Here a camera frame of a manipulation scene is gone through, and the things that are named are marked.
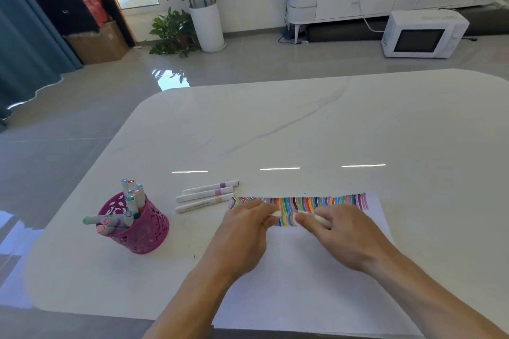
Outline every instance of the pen holder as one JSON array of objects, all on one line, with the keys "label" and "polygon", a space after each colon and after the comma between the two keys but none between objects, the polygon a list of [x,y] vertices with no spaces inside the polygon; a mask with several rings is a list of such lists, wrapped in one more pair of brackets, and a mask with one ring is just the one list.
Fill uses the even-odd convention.
[{"label": "pen holder", "polygon": [[[115,194],[99,211],[99,216],[123,214],[126,210],[124,193]],[[145,195],[145,208],[139,219],[128,229],[114,235],[105,235],[133,253],[143,255],[162,244],[169,230],[169,220]]]}]

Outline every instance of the white microwave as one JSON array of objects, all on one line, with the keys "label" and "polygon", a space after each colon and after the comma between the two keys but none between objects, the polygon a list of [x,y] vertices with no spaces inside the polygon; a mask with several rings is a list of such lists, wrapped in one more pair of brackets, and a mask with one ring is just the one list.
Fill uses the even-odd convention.
[{"label": "white microwave", "polygon": [[449,58],[468,20],[448,9],[392,11],[382,37],[386,57]]}]

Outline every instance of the white table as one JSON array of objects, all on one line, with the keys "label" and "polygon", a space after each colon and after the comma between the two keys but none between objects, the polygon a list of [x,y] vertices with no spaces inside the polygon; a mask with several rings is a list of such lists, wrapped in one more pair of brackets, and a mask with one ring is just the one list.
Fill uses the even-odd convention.
[{"label": "white table", "polygon": [[[43,310],[155,319],[226,208],[175,215],[175,196],[238,179],[237,195],[377,192],[396,245],[509,331],[508,150],[509,86],[478,72],[164,91],[137,107],[34,244],[28,291]],[[260,170],[273,167],[300,169]],[[172,173],[198,170],[208,172]],[[168,239],[149,255],[80,225],[123,177],[142,182],[170,218]]]}]

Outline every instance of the curtain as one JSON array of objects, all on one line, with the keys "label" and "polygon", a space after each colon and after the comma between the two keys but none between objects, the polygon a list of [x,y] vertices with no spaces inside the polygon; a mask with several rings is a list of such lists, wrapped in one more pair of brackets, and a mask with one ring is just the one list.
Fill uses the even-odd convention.
[{"label": "curtain", "polygon": [[0,131],[11,112],[60,74],[83,67],[35,0],[0,0]]}]

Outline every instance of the colorful striped drawing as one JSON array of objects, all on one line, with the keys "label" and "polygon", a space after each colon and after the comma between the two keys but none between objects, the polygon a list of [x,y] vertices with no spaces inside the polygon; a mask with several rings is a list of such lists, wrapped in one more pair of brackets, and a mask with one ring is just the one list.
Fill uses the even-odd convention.
[{"label": "colorful striped drawing", "polygon": [[229,209],[233,209],[247,201],[260,199],[266,203],[276,204],[283,212],[281,219],[277,223],[277,227],[296,227],[294,215],[296,210],[314,212],[316,207],[333,204],[353,204],[357,205],[360,210],[369,209],[367,207],[366,193],[341,195],[339,197],[232,197]]}]

